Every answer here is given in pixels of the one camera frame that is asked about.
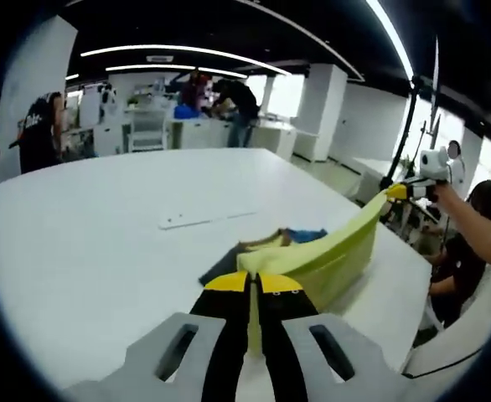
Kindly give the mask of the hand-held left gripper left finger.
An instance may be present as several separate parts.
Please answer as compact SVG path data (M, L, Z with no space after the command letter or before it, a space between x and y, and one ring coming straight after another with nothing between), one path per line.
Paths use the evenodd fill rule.
M218 276L188 313L131 344L123 365L65 390L68 401L233 401L248 346L251 278Z

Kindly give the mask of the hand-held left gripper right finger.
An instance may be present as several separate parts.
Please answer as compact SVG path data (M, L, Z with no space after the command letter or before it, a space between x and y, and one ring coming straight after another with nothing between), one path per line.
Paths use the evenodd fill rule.
M256 278L261 349L277 401L407 401L411 381L379 345L342 318L320 313L282 275Z

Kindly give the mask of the person's right hand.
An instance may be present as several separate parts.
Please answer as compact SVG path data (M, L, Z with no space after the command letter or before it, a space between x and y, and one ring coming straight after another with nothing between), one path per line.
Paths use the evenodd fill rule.
M448 182L437 182L433 187L433 194L436 196L439 206L449 213L457 199L457 193L452 185Z

